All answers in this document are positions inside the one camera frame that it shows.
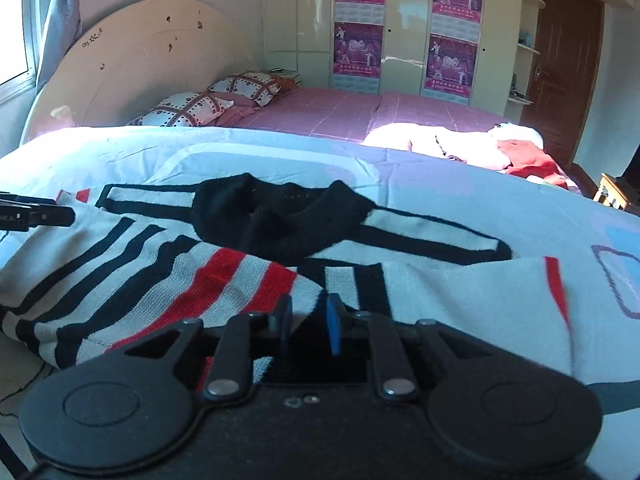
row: window frame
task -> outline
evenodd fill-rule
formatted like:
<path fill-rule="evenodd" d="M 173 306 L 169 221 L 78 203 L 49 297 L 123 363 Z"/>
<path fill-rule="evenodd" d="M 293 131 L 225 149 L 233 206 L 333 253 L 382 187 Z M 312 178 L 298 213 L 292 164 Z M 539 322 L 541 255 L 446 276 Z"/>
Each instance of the window frame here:
<path fill-rule="evenodd" d="M 27 58 L 27 71 L 0 84 L 0 105 L 7 99 L 30 90 L 36 85 L 39 38 L 36 37 L 38 27 L 34 21 L 36 15 L 36 12 L 33 12 L 35 3 L 36 0 L 22 0 L 22 31 L 24 51 Z"/>

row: screw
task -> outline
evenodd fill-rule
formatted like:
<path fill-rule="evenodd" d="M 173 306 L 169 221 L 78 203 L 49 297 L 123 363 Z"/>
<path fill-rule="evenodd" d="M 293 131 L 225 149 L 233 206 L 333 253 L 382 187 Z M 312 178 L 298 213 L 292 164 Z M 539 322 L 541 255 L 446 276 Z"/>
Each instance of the screw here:
<path fill-rule="evenodd" d="M 299 408 L 302 406 L 302 399 L 300 397 L 289 397 L 289 399 L 285 399 L 284 405 L 287 408 Z"/>
<path fill-rule="evenodd" d="M 225 397 L 236 393 L 240 389 L 240 384 L 231 379 L 216 379 L 207 386 L 207 391 L 214 396 Z"/>
<path fill-rule="evenodd" d="M 389 379 L 382 385 L 384 391 L 389 395 L 408 395 L 415 390 L 415 384 L 409 379 L 397 378 Z"/>

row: wooden headboard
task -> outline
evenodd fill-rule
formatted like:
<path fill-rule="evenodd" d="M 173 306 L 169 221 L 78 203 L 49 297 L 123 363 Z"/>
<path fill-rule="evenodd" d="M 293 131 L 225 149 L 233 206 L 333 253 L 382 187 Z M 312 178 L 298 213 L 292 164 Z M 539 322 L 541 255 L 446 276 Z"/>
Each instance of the wooden headboard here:
<path fill-rule="evenodd" d="M 68 51 L 36 97 L 20 143 L 54 129 L 56 110 L 69 108 L 75 126 L 121 126 L 172 94 L 256 69 L 242 34 L 208 5 L 145 0 L 105 18 Z"/>

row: gray curtain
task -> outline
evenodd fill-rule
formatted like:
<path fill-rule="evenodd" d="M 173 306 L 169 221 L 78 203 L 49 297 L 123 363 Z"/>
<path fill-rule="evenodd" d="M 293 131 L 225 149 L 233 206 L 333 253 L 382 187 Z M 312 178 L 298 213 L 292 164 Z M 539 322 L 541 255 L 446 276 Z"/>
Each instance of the gray curtain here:
<path fill-rule="evenodd" d="M 54 74 L 66 51 L 82 34 L 79 0 L 51 0 L 42 33 L 36 91 Z"/>

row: shelf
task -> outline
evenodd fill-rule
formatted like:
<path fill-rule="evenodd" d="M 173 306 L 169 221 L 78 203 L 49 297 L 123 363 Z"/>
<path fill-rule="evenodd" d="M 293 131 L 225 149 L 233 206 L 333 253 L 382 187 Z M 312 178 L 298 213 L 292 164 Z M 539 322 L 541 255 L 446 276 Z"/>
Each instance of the shelf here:
<path fill-rule="evenodd" d="M 511 101 L 512 103 L 517 103 L 519 105 L 523 105 L 523 106 L 527 106 L 527 105 L 532 105 L 533 101 L 529 101 L 527 99 L 520 99 L 519 97 L 511 97 L 509 96 L 509 101 Z"/>
<path fill-rule="evenodd" d="M 527 46 L 524 43 L 519 43 L 518 46 L 520 48 L 523 48 L 524 50 L 528 50 L 529 52 L 531 52 L 532 54 L 535 54 L 536 56 L 540 55 L 540 53 L 535 48 L 531 48 L 530 46 Z"/>
<path fill-rule="evenodd" d="M 545 9 L 546 3 L 542 0 L 525 0 L 528 4 L 538 6 L 539 9 Z"/>

